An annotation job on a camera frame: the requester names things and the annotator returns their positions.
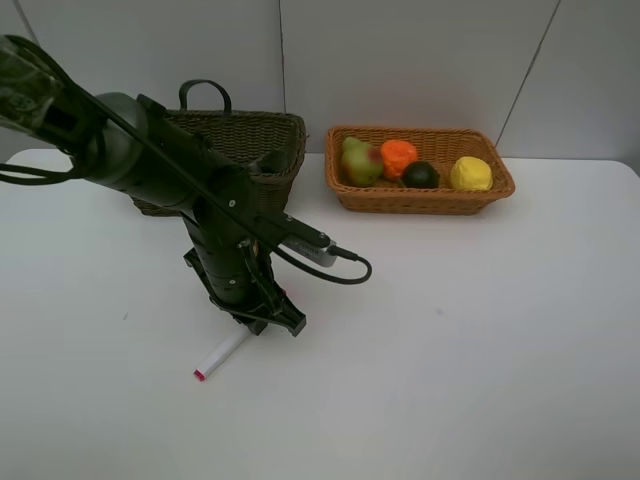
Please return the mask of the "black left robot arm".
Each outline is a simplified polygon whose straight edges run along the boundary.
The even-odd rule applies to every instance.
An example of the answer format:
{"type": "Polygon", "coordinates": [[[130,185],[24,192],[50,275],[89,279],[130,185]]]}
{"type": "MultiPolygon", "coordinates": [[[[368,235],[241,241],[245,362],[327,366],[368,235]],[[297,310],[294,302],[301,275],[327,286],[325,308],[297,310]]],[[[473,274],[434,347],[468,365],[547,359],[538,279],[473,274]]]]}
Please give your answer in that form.
{"type": "Polygon", "coordinates": [[[274,324],[298,334],[299,311],[277,284],[271,253],[305,150],[289,114],[167,110],[147,96],[89,94],[38,45],[1,40],[1,124],[64,152],[66,171],[5,165],[16,185],[84,179],[179,215],[186,264],[211,302],[253,334],[274,324]]]}

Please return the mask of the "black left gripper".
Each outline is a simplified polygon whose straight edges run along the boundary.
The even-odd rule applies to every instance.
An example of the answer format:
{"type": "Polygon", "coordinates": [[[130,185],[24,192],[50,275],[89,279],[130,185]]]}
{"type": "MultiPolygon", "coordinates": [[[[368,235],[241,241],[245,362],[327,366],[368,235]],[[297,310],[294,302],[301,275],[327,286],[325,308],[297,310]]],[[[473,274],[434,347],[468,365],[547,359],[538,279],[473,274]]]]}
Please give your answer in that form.
{"type": "Polygon", "coordinates": [[[235,222],[208,209],[182,215],[193,248],[184,255],[209,294],[210,301],[259,336],[273,323],[297,337],[306,315],[288,299],[274,278],[269,251],[235,222]],[[258,316],[247,315],[256,308],[258,316]]]}

